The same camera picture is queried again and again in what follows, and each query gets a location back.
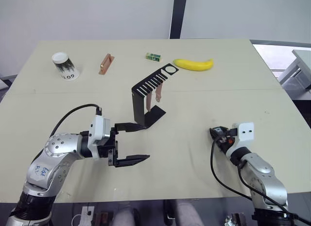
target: wooden table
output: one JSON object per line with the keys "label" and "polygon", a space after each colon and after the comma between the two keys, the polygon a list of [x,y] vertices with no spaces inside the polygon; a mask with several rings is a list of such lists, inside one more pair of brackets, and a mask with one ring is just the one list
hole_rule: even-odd
{"label": "wooden table", "polygon": [[[58,51],[69,54],[78,79],[58,76],[51,62]],[[162,62],[145,59],[147,52],[162,55]],[[99,75],[107,53],[115,60]],[[117,135],[119,158],[150,158],[125,168],[108,167],[106,159],[76,161],[57,202],[234,196],[212,176],[207,130],[248,121],[255,123],[250,150],[272,164],[287,191],[311,190],[311,130],[248,40],[43,41],[0,103],[0,201],[18,200],[30,162],[64,114],[95,103],[112,123],[134,122],[131,87],[175,58],[215,64],[204,72],[180,69],[156,103],[166,114],[147,130]],[[77,111],[58,132],[87,130],[93,116],[94,109]],[[227,185],[249,194],[218,149],[215,169]]]}

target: copper bar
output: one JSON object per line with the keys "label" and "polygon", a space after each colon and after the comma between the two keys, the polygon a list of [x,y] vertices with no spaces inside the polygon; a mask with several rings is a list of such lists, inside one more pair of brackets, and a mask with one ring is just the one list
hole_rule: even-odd
{"label": "copper bar", "polygon": [[156,90],[155,90],[155,100],[156,100],[157,102],[160,102],[160,99],[161,99],[162,85],[163,85],[163,84],[160,84],[160,85],[156,88]]}
{"label": "copper bar", "polygon": [[101,63],[101,69],[99,71],[99,74],[106,74],[110,64],[112,63],[113,59],[115,57],[111,56],[111,54],[107,54],[106,57],[103,59]]}
{"label": "copper bar", "polygon": [[150,108],[151,108],[151,96],[152,96],[152,92],[148,93],[146,97],[146,108],[148,112],[150,112]]}

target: metal bracket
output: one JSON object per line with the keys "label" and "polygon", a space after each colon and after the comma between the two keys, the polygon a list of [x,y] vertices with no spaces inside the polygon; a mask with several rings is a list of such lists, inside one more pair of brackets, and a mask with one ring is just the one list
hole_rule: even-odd
{"label": "metal bracket", "polygon": [[[166,67],[173,67],[175,71],[166,71]],[[156,101],[159,102],[161,99],[161,90],[164,81],[168,77],[163,73],[166,72],[169,75],[173,75],[178,71],[178,69],[172,64],[168,63],[160,69],[156,70],[139,83],[132,87],[132,99],[133,99],[133,110],[134,110],[134,120],[145,128],[152,126],[157,120],[159,120],[165,111],[158,106],[150,107],[151,104],[151,94],[154,89],[156,93]],[[146,107],[148,112],[144,113],[144,97],[147,96]]]}

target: person's leg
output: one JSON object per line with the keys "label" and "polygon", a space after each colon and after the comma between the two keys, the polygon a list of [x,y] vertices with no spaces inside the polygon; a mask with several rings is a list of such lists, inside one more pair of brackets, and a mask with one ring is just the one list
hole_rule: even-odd
{"label": "person's leg", "polygon": [[173,208],[177,226],[204,226],[198,212],[190,202],[175,200]]}
{"label": "person's leg", "polygon": [[113,217],[112,226],[135,226],[134,211],[131,207],[125,207]]}

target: yellow banana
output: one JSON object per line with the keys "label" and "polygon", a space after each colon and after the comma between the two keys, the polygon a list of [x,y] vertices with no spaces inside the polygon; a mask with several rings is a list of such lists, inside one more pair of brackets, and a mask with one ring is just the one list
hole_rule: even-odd
{"label": "yellow banana", "polygon": [[213,59],[210,59],[207,62],[193,62],[186,59],[175,59],[174,63],[178,67],[194,71],[208,70],[214,65]]}

